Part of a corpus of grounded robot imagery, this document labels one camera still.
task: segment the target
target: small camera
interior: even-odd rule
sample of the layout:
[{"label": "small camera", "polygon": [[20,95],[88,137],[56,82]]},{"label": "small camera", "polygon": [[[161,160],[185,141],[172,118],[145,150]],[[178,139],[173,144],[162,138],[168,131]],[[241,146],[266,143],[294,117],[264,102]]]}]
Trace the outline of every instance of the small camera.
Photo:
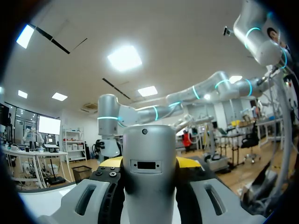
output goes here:
[{"label": "small camera", "polygon": [[231,34],[233,34],[234,33],[234,31],[233,30],[231,30],[231,29],[228,29],[228,27],[227,26],[225,26],[224,27],[224,30],[223,30],[223,35],[225,36],[225,35],[228,35],[228,36],[230,36]]},{"label": "small camera", "polygon": [[143,129],[142,130],[142,134],[147,134],[148,133],[148,130],[147,129]]}]

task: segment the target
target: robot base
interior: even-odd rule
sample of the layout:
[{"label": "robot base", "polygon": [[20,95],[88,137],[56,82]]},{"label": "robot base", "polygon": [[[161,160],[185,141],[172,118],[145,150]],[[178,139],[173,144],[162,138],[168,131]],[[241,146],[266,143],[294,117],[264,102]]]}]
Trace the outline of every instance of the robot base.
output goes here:
[{"label": "robot base", "polygon": [[206,163],[209,166],[209,168],[214,172],[220,170],[227,170],[228,172],[230,172],[230,170],[228,169],[228,158],[225,156],[222,156],[217,160],[207,159]]}]

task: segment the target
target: person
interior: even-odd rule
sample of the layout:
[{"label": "person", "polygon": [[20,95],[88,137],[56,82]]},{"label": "person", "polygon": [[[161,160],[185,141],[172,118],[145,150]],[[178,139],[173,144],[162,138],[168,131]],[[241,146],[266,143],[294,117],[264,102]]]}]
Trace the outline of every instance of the person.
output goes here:
[{"label": "person", "polygon": [[183,145],[185,146],[186,152],[190,151],[190,147],[192,143],[190,142],[189,138],[191,138],[191,134],[188,137],[189,133],[187,130],[184,130],[184,134],[182,135]]},{"label": "person", "polygon": [[268,34],[269,38],[272,39],[275,43],[278,43],[278,41],[279,41],[280,43],[278,43],[278,44],[282,48],[285,48],[291,54],[291,50],[290,50],[289,46],[285,42],[279,40],[279,35],[274,28],[269,27],[267,29],[267,34]]}]

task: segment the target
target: metal shelf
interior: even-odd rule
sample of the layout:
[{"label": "metal shelf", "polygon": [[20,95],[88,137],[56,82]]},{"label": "metal shelf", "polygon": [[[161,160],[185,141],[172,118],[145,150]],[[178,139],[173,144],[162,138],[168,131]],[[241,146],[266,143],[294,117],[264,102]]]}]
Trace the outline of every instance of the metal shelf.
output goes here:
[{"label": "metal shelf", "polygon": [[70,161],[76,161],[76,160],[85,160],[85,157],[78,157],[78,158],[70,159]]},{"label": "metal shelf", "polygon": [[69,133],[83,133],[81,131],[66,131],[66,132],[69,132]]},{"label": "metal shelf", "polygon": [[64,141],[65,143],[84,143],[84,141]]},{"label": "metal shelf", "polygon": [[78,144],[78,145],[82,145],[84,144],[84,128],[80,127],[80,131],[72,131],[72,130],[76,130],[77,128],[69,128],[69,127],[65,127],[62,128],[63,130],[63,144],[61,147],[61,150],[65,151],[68,153],[69,155],[69,161],[77,161],[77,160],[87,160],[86,157],[86,151],[85,151],[85,146],[83,146],[83,149],[77,149],[77,150],[71,150],[70,146],[72,144]]},{"label": "metal shelf", "polygon": [[68,152],[82,152],[85,151],[85,149],[78,149],[78,150],[67,150]]}]

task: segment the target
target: ceiling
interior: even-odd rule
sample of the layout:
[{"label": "ceiling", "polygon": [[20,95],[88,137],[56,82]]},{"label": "ceiling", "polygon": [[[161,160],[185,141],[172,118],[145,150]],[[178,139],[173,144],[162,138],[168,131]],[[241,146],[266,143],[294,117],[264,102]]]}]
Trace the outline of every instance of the ceiling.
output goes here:
[{"label": "ceiling", "polygon": [[[52,35],[70,54],[36,31],[27,49],[16,44],[6,70],[5,100],[52,113],[62,108],[79,110],[106,93],[125,105],[160,98],[218,70],[229,76],[261,76],[266,69],[248,57],[235,37],[222,35],[240,10],[238,0],[52,1],[31,24]],[[142,65],[118,72],[107,56],[126,44],[136,48]],[[137,92],[152,85],[157,95],[143,98]],[[19,97],[18,90],[28,93],[28,98]],[[55,92],[68,98],[52,99]]]}]

